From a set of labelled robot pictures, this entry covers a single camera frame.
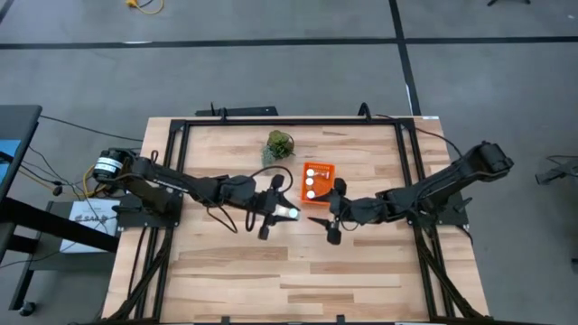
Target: black desk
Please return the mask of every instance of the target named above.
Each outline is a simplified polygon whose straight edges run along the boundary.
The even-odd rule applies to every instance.
[[[19,140],[20,145],[14,156],[6,159],[10,162],[6,175],[0,183],[0,262],[6,250],[30,254],[29,262],[24,263],[23,273],[16,287],[9,310],[21,310],[29,315],[30,306],[24,303],[24,297],[38,270],[109,270],[114,264],[118,238],[68,219],[71,203],[49,203],[46,210],[37,209],[21,201],[7,197],[14,177],[33,139],[42,108],[39,106],[0,106],[0,140]],[[35,238],[22,237],[14,233],[16,226],[38,230]],[[110,253],[56,254],[35,261],[54,252],[58,252],[61,240],[103,249]]]

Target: wooden tabletop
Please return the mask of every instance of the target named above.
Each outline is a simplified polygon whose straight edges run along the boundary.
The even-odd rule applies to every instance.
[[[149,119],[143,156],[157,150],[159,162],[163,160],[170,120]],[[415,122],[426,131],[442,134],[438,119],[418,117]],[[224,315],[232,321],[334,321],[337,314],[344,314],[347,320],[427,320],[414,235],[404,221],[344,231],[341,245],[332,246],[325,241],[324,229],[307,219],[331,218],[328,209],[299,201],[306,161],[335,164],[337,176],[348,184],[350,199],[403,187],[392,126],[194,126],[185,172],[194,176],[255,172],[262,167],[261,149],[274,129],[290,134],[295,141],[295,157],[281,164],[293,173],[294,186],[285,196],[300,206],[302,219],[271,227],[269,240],[262,241],[256,237],[260,218],[256,229],[247,233],[245,212],[227,209],[239,228],[235,235],[200,204],[185,198],[182,222],[172,242],[161,321],[219,321]],[[418,138],[426,174],[448,165],[443,140],[420,132]],[[408,139],[406,136],[411,162]],[[175,145],[173,168],[177,150]],[[274,173],[257,176],[257,190],[268,187]],[[224,218],[217,209],[213,213]],[[456,227],[438,228],[448,275],[475,309],[487,313],[470,240]],[[104,317],[126,298],[140,233],[140,228],[131,228],[120,238]],[[136,279],[145,249],[146,240]],[[439,285],[433,274],[432,278],[438,313],[443,314]],[[153,279],[144,315],[152,313],[155,286]]]

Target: black metal frame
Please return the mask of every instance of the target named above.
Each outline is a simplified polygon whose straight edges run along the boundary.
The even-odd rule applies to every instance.
[[[404,175],[404,181],[406,186],[412,184],[411,171],[409,166],[409,161],[407,159],[406,145],[404,141],[404,129],[409,134],[410,143],[412,146],[412,154],[415,159],[415,166],[418,178],[421,180],[425,177],[424,164],[422,161],[422,156],[419,149],[419,144],[417,140],[417,132],[415,129],[415,121],[413,118],[373,118],[369,112],[368,106],[363,103],[359,109],[358,116],[363,117],[352,117],[352,118],[251,118],[251,117],[239,117],[230,118],[228,117],[227,109],[222,108],[220,111],[220,118],[208,118],[199,120],[181,120],[175,119],[171,121],[169,136],[167,139],[166,153],[164,156],[163,165],[168,167],[171,164],[172,152],[175,146],[175,138],[179,131],[182,132],[182,138],[180,143],[180,149],[177,158],[177,172],[183,172],[184,160],[186,156],[187,146],[189,142],[189,135],[191,128],[194,126],[233,126],[233,125],[391,125],[395,128],[397,148],[400,155],[401,169]],[[424,241],[424,230],[418,224],[412,225],[415,235],[416,246],[419,242]],[[166,229],[167,234],[172,240],[172,233],[174,229],[172,227]],[[433,226],[433,230],[430,231],[428,237],[431,239],[433,256],[436,263],[440,266],[441,270],[445,273],[442,248],[440,246],[440,240]],[[156,247],[156,242],[158,238],[158,228],[153,228],[149,236],[148,247],[146,250],[144,269],[146,270],[154,258],[154,248]],[[153,316],[155,320],[161,319],[161,311],[163,307],[163,296],[164,296],[164,286],[166,284],[166,276],[168,271],[168,258],[163,262],[159,269],[158,283],[156,287],[156,294],[153,305]],[[436,310],[434,291],[432,287],[432,279],[429,273],[429,266],[427,262],[419,256],[420,271],[424,283],[424,295],[427,305],[428,316],[431,321],[439,318]],[[453,311],[452,299],[446,292],[446,290],[441,286],[443,294],[443,305],[445,308],[445,316],[453,318],[455,313]],[[143,318],[143,311],[145,309],[145,296],[141,297],[140,301],[136,305],[135,319]]]

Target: orange tray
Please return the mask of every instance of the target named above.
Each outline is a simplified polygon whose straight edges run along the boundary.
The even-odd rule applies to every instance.
[[[310,177],[307,175],[307,170],[312,169],[315,174]],[[306,180],[313,178],[313,185],[307,185]],[[329,202],[319,202],[307,198],[307,192],[313,190],[315,196],[319,197],[323,194],[329,193],[333,188],[335,181],[335,166],[325,162],[305,162],[303,164],[303,175],[301,179],[301,202],[329,205]]]

